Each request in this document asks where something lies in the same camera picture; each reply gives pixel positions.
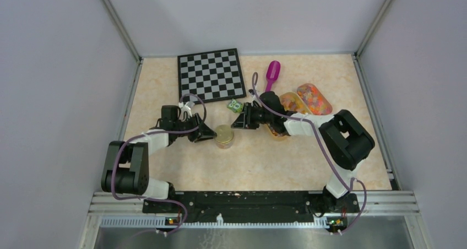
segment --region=purple scoop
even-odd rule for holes
[[[280,72],[280,63],[278,61],[272,61],[269,64],[268,71],[266,72],[266,81],[268,82],[266,85],[266,90],[271,91],[271,87],[273,86],[273,83],[276,82],[277,78],[279,77],[279,72]]]

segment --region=white wall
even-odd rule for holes
[[[135,63],[99,0],[0,0],[0,248],[76,248]]]
[[[111,0],[143,56],[353,52],[384,0]]]
[[[362,63],[436,248],[465,248],[467,0],[395,0]]]

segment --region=gold lid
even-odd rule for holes
[[[228,143],[234,138],[234,131],[229,125],[219,125],[214,132],[217,133],[215,140],[219,143]]]

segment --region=chessboard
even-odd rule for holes
[[[244,98],[245,83],[237,49],[178,56],[178,95],[195,94],[203,102]],[[184,102],[199,103],[195,97]]]

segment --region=marble patterned tabletop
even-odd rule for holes
[[[258,72],[258,89],[264,90],[265,72],[272,60],[281,63],[279,79],[272,89],[278,95],[312,83],[332,104],[333,113],[350,110],[376,140],[350,55],[240,56],[247,89],[251,88],[253,72]],[[177,58],[144,59],[125,139],[154,126],[162,105],[177,102]],[[227,101],[206,104],[210,128],[230,125],[238,116],[226,105]],[[200,105],[194,109],[202,116]],[[183,191],[322,190],[332,173],[314,137],[294,136],[276,142],[264,127],[255,131],[236,129],[235,142],[229,149],[219,149],[213,140],[195,144],[179,138],[150,156],[149,170],[151,177],[172,182],[176,190]],[[369,190],[390,190],[378,143],[358,178]]]

